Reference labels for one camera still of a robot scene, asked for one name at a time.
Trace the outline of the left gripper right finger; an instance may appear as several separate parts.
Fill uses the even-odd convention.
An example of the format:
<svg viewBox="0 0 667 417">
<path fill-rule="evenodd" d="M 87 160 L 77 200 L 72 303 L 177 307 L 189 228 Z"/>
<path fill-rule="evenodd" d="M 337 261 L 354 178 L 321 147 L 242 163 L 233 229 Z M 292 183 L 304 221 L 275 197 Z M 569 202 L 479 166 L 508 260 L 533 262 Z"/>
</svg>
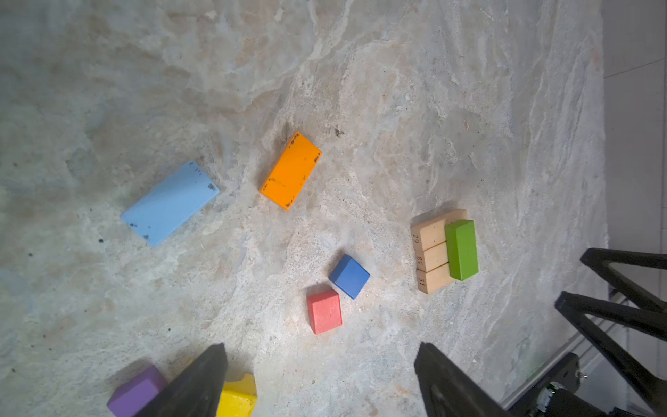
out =
<svg viewBox="0 0 667 417">
<path fill-rule="evenodd" d="M 432 343 L 420 344 L 414 370 L 427 416 L 511 416 Z"/>
</svg>

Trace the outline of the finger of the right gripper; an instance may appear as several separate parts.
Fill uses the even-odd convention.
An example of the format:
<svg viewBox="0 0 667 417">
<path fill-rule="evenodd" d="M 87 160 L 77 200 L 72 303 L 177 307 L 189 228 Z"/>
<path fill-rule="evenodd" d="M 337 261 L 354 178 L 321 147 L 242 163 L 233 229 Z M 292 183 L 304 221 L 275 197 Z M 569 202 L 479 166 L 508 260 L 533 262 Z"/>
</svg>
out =
<svg viewBox="0 0 667 417">
<path fill-rule="evenodd" d="M 641 309 L 658 313 L 666 312 L 666 302 L 634 283 L 611 265 L 615 263 L 665 270 L 666 255 L 609 250 L 609 248 L 589 248 L 580 261 Z"/>
<path fill-rule="evenodd" d="M 591 320 L 594 316 L 665 341 L 665 313 L 567 292 L 561 293 L 555 308 L 613 365 L 652 411 L 666 410 L 666 381 L 653 375 Z"/>
</svg>

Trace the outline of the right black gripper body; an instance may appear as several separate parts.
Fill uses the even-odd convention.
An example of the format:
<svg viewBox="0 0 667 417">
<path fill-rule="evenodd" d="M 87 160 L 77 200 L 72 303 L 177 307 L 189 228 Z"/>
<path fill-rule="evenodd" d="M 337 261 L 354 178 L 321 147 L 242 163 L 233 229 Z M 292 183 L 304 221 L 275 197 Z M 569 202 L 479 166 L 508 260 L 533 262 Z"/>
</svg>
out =
<svg viewBox="0 0 667 417">
<path fill-rule="evenodd" d="M 579 357 L 567 353 L 533 382 L 507 411 L 512 416 L 636 416 L 620 408 L 606 413 L 578 398 L 575 393 L 583 378 Z"/>
</svg>

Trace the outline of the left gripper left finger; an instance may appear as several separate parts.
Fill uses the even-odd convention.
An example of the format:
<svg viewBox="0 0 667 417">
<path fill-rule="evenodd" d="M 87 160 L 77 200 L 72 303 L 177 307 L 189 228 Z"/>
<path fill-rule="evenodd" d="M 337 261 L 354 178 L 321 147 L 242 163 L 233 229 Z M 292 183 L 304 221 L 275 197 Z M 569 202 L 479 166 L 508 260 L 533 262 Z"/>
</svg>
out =
<svg viewBox="0 0 667 417">
<path fill-rule="evenodd" d="M 135 416 L 216 416 L 228 365 L 224 344 L 211 345 Z"/>
</svg>

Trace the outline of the yellow wood block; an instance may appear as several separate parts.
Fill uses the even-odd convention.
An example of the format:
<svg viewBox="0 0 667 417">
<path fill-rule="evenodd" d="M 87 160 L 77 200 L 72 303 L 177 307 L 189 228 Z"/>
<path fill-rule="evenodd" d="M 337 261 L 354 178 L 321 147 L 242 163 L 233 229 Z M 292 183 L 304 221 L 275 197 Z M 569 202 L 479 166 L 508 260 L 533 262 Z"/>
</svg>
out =
<svg viewBox="0 0 667 417">
<path fill-rule="evenodd" d="M 255 377 L 245 374 L 237 382 L 225 382 L 218 404 L 217 417 L 250 417 L 257 403 Z"/>
</svg>

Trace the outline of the natural wood block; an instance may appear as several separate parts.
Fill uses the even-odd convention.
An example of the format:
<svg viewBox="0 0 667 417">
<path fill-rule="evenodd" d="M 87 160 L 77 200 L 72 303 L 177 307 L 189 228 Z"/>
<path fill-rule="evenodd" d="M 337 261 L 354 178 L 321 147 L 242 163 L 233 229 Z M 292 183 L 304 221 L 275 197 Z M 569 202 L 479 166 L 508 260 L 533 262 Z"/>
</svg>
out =
<svg viewBox="0 0 667 417">
<path fill-rule="evenodd" d="M 450 275 L 449 264 L 445 263 L 431 271 L 425 272 L 416 270 L 418 279 L 418 289 L 425 294 L 432 294 L 435 291 L 455 282 Z"/>
<path fill-rule="evenodd" d="M 422 248 L 418 245 L 415 249 L 416 268 L 423 272 L 429 272 L 448 264 L 448 252 L 446 242 L 439 243 L 432 248 Z"/>
<path fill-rule="evenodd" d="M 446 225 L 468 219 L 468 211 L 464 208 L 457 208 L 428 221 L 413 225 L 411 227 L 413 248 L 416 252 L 422 252 L 444 243 L 446 241 Z"/>
</svg>

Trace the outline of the green wood block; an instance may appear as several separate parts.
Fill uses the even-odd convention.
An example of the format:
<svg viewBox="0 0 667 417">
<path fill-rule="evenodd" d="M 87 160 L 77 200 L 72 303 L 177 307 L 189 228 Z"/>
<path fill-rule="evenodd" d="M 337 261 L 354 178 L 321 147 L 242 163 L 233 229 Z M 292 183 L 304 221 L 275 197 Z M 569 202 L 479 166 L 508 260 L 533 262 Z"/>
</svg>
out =
<svg viewBox="0 0 667 417">
<path fill-rule="evenodd" d="M 479 273 L 475 223 L 459 220 L 445 227 L 450 276 L 458 281 Z"/>
</svg>

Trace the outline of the light blue wood block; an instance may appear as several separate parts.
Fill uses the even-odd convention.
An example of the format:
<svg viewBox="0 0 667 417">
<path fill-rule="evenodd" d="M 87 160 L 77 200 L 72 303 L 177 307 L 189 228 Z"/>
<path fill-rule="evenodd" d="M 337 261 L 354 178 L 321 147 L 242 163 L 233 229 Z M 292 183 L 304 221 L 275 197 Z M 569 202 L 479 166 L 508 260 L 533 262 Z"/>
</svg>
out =
<svg viewBox="0 0 667 417">
<path fill-rule="evenodd" d="M 121 220 L 151 247 L 156 247 L 220 194 L 195 160 L 156 185 L 121 214 Z"/>
</svg>

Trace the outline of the orange wood block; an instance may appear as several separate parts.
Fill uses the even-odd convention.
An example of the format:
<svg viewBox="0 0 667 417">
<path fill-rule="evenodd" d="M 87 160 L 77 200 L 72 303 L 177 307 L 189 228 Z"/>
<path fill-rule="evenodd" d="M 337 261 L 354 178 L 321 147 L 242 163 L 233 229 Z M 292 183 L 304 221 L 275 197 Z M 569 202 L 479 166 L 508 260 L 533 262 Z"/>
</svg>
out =
<svg viewBox="0 0 667 417">
<path fill-rule="evenodd" d="M 321 155 L 307 137 L 295 132 L 260 187 L 260 193 L 284 210 L 290 210 Z"/>
</svg>

